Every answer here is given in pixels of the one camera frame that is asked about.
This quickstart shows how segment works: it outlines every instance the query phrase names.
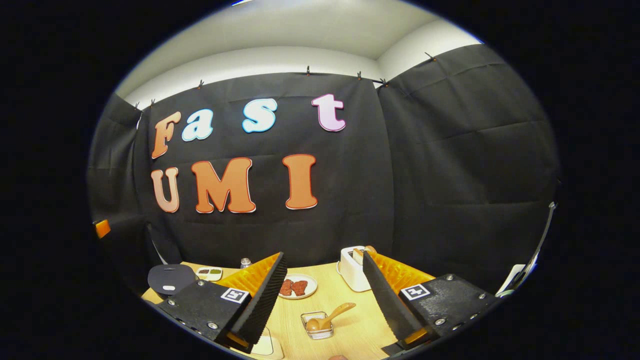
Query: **white plate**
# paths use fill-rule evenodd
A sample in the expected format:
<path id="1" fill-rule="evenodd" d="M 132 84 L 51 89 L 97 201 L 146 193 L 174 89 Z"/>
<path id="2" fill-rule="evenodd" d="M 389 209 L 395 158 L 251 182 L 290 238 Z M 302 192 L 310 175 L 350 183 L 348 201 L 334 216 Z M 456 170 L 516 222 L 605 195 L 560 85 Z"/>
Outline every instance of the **white plate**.
<path id="1" fill-rule="evenodd" d="M 316 292 L 316 289 L 318 289 L 318 283 L 317 281 L 309 276 L 309 275 L 304 275 L 304 274 L 287 274 L 287 276 L 285 276 L 285 280 L 289 279 L 293 282 L 296 281 L 302 281 L 302 280 L 306 280 L 307 281 L 307 288 L 305 289 L 305 294 L 302 296 L 296 296 L 296 292 L 295 291 L 291 291 L 291 296 L 284 296 L 281 293 L 278 292 L 278 296 L 285 298 L 285 299 L 292 299 L 292 300 L 296 300 L 296 299 L 304 299 L 305 297 L 309 297 L 311 296 L 311 294 Z"/>

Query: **pink letter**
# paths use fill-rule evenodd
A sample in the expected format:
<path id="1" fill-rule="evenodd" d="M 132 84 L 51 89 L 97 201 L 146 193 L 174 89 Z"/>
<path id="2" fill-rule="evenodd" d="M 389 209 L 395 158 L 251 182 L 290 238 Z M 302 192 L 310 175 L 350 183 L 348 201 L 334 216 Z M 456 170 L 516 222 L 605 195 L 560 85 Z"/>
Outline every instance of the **pink letter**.
<path id="1" fill-rule="evenodd" d="M 316 97 L 311 101 L 313 106 L 318 107 L 318 122 L 327 131 L 340 131 L 347 125 L 344 120 L 335 118 L 335 110 L 342 109 L 342 101 L 333 99 L 333 94 L 326 94 Z"/>

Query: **orange soft finger pad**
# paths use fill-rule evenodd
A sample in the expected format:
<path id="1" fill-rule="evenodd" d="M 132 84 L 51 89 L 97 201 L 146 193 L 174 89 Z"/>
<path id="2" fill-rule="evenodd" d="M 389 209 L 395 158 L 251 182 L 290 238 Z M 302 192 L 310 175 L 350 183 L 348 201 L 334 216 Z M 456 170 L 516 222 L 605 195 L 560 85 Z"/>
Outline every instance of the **orange soft finger pad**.
<path id="1" fill-rule="evenodd" d="M 401 289 L 431 281 L 435 277 L 375 252 L 368 252 L 396 295 Z"/>
<path id="2" fill-rule="evenodd" d="M 260 285 L 266 278 L 269 270 L 271 270 L 271 267 L 278 259 L 279 255 L 280 253 L 264 258 L 257 263 L 218 281 L 216 284 L 226 286 L 228 288 L 249 291 L 251 296 L 255 297 L 255 293 L 260 288 Z"/>

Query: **salt shaker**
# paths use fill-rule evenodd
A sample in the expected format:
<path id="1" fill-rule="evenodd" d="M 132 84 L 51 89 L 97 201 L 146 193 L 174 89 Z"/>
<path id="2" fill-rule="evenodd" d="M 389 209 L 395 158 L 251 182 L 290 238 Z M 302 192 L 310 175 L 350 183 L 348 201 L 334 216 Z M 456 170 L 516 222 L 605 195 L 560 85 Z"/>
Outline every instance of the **salt shaker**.
<path id="1" fill-rule="evenodd" d="M 240 260 L 240 268 L 244 269 L 251 266 L 251 260 L 249 260 L 248 258 L 242 258 Z"/>

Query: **black curtain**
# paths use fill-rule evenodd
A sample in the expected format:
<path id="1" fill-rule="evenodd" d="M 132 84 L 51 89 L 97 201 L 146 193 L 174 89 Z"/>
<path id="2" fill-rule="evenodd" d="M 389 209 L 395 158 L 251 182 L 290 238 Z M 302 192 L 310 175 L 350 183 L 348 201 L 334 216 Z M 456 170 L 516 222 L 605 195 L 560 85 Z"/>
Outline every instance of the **black curtain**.
<path id="1" fill-rule="evenodd" d="M 346 121 L 342 131 L 318 123 L 311 101 L 324 94 L 344 103 L 336 110 Z M 263 133 L 241 127 L 254 99 L 278 105 L 275 124 Z M 124 133 L 103 124 L 111 119 L 100 121 L 94 149 L 119 150 L 109 153 L 115 165 L 102 172 L 108 177 L 90 176 L 92 208 L 100 217 L 136 209 L 168 262 L 237 267 L 241 258 L 283 251 L 289 266 L 308 266 L 338 260 L 343 247 L 373 245 L 432 275 L 455 273 L 495 291 L 513 265 L 531 257 L 556 188 L 548 119 L 518 74 L 485 45 L 440 54 L 377 91 L 351 76 L 265 74 L 163 99 L 144 109 L 137 130 L 130 123 L 139 112 L 129 107 Z M 183 141 L 187 117 L 204 108 L 214 113 L 213 132 Z M 168 150 L 152 160 L 155 125 L 176 111 L 182 118 Z M 316 157 L 312 209 L 285 207 L 282 159 L 292 154 Z M 198 213 L 192 164 L 210 161 L 221 177 L 236 157 L 252 160 L 255 212 Z M 169 167 L 179 170 L 175 213 L 159 208 L 150 177 Z M 115 188 L 127 190 L 113 196 Z M 163 189 L 169 199 L 166 177 Z"/>

